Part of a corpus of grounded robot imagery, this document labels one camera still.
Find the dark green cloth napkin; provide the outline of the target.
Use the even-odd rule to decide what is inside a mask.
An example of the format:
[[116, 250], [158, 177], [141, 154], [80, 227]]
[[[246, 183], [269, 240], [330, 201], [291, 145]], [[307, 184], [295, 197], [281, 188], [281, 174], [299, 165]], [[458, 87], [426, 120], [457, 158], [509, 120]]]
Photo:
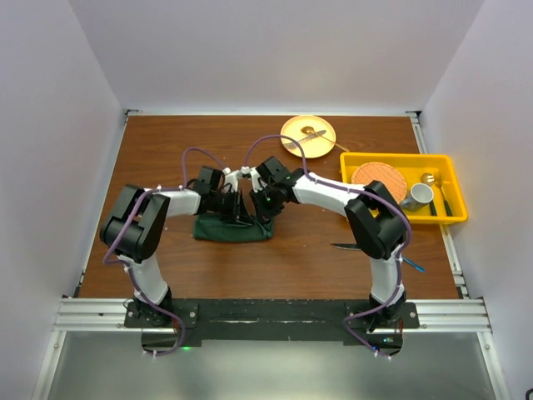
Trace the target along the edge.
[[253, 243], [272, 239], [274, 220], [259, 221], [252, 216], [250, 222], [229, 222], [216, 213], [197, 216], [192, 229], [196, 240], [215, 243]]

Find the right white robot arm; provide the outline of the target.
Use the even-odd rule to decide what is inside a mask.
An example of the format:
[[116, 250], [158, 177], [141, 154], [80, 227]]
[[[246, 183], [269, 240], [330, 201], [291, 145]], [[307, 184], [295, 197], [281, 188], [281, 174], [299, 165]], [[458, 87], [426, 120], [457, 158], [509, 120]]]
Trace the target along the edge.
[[352, 317], [372, 318], [383, 328], [400, 318], [406, 302], [402, 252], [412, 230], [383, 183], [373, 181], [362, 186], [336, 182], [305, 167], [291, 172], [276, 157], [257, 167], [245, 166], [241, 172], [252, 182], [257, 213], [267, 219], [278, 215], [287, 203], [317, 206], [346, 218], [356, 245], [370, 258], [372, 278], [370, 309]]

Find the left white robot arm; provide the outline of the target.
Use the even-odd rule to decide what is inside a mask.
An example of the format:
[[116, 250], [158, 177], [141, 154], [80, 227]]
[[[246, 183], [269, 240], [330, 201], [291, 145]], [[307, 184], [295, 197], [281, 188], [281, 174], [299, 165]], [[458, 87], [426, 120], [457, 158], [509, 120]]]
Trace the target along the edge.
[[135, 282], [133, 314], [154, 327], [176, 326], [172, 293], [163, 280], [155, 252], [166, 220], [193, 216], [196, 240], [236, 243], [251, 238], [255, 221], [243, 204], [239, 170], [203, 167], [184, 186], [145, 189], [126, 185], [100, 230], [111, 256], [125, 267]]

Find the silver fork on plate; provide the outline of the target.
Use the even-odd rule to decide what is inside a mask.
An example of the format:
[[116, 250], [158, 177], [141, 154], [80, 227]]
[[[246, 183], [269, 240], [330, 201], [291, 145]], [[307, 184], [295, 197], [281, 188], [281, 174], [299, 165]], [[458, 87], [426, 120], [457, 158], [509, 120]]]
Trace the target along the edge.
[[298, 148], [299, 146], [301, 146], [303, 143], [305, 142], [308, 142], [314, 138], [318, 138], [318, 137], [321, 137], [323, 136], [324, 134], [326, 134], [326, 130], [321, 130], [321, 131], [313, 131], [313, 132], [305, 132], [305, 137], [295, 141], [295, 142], [287, 142], [287, 143], [284, 143], [283, 146], [287, 149], [289, 148]]

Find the yellow round plate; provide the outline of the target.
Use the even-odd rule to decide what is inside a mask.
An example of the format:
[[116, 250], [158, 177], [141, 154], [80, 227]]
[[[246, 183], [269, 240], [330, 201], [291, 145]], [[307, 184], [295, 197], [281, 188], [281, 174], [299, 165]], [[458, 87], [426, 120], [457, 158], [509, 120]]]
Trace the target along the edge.
[[291, 154], [301, 157], [300, 148], [289, 138], [297, 141], [306, 158], [320, 158], [336, 145], [336, 132], [324, 118], [314, 115], [300, 115], [287, 120], [281, 127], [282, 146]]

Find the orange woven coaster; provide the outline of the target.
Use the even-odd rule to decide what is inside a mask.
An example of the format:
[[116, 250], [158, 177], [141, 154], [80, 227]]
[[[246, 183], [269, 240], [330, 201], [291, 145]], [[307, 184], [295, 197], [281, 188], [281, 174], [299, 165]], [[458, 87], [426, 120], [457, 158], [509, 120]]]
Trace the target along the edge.
[[407, 183], [393, 166], [383, 162], [366, 162], [351, 175], [352, 184], [369, 185], [373, 181], [383, 183], [397, 203], [407, 195]]

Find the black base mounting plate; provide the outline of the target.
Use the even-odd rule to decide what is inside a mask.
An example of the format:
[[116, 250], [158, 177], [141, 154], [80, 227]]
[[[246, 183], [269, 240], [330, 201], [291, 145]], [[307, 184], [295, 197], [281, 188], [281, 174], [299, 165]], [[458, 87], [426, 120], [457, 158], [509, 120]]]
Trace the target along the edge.
[[360, 300], [175, 299], [172, 311], [184, 323], [185, 347], [207, 341], [311, 341], [357, 345], [365, 338], [374, 348], [401, 349], [402, 333], [417, 329], [416, 305], [406, 302], [373, 315]]

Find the grey mug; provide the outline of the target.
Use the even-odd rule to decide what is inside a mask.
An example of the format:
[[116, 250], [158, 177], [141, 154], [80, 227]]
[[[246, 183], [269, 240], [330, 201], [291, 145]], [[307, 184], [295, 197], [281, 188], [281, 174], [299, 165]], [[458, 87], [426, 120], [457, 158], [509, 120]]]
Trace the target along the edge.
[[401, 201], [400, 206], [409, 212], [415, 212], [429, 205], [433, 199], [434, 192], [432, 188], [423, 182], [419, 182], [410, 188], [406, 197]]

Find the gold spoon in bin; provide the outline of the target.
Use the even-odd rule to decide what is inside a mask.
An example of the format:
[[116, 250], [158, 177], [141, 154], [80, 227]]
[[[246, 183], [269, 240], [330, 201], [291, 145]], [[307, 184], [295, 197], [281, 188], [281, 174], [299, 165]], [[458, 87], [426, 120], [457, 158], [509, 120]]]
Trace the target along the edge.
[[436, 186], [437, 189], [440, 191], [442, 198], [443, 199], [446, 198], [443, 192], [442, 183], [440, 182], [439, 178], [436, 175], [429, 173], [429, 172], [425, 172], [421, 176], [421, 182], [430, 187]]

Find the yellow plastic bin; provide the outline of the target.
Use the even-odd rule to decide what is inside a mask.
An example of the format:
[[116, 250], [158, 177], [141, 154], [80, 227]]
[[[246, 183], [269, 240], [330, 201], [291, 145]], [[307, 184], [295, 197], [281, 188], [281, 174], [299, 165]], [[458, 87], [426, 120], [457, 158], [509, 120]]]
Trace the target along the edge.
[[433, 186], [436, 215], [424, 206], [415, 212], [406, 212], [412, 224], [451, 225], [463, 223], [468, 214], [461, 195], [461, 188], [451, 159], [444, 154], [409, 154], [409, 153], [378, 153], [378, 152], [344, 152], [340, 155], [341, 175], [344, 183], [351, 182], [351, 175], [364, 163], [386, 163], [397, 169], [405, 178], [407, 187], [421, 182], [423, 173], [432, 173], [444, 184], [444, 192], [454, 214], [447, 217], [442, 196], [437, 187]]

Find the dark handled utensil in bin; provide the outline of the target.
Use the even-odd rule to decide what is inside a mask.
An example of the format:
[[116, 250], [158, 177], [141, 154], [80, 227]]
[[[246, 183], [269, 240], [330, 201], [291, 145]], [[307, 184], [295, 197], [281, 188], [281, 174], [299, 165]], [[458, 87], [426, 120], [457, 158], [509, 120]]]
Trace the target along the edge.
[[441, 191], [441, 196], [442, 196], [442, 201], [443, 201], [443, 205], [444, 205], [444, 208], [445, 208], [445, 211], [446, 211], [446, 216], [447, 217], [453, 217], [454, 214], [451, 210], [451, 206], [447, 200], [447, 197], [446, 197], [446, 194], [444, 192], [444, 184], [443, 182], [439, 182], [439, 189]]

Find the aluminium frame rail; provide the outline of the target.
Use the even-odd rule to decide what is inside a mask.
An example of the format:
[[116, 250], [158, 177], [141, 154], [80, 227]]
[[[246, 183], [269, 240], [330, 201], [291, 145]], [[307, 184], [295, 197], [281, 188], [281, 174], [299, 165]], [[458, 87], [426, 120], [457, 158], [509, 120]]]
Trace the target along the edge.
[[[121, 298], [64, 298], [52, 329], [56, 332], [113, 332], [125, 329]], [[429, 333], [489, 333], [482, 300], [415, 300], [419, 329]]]

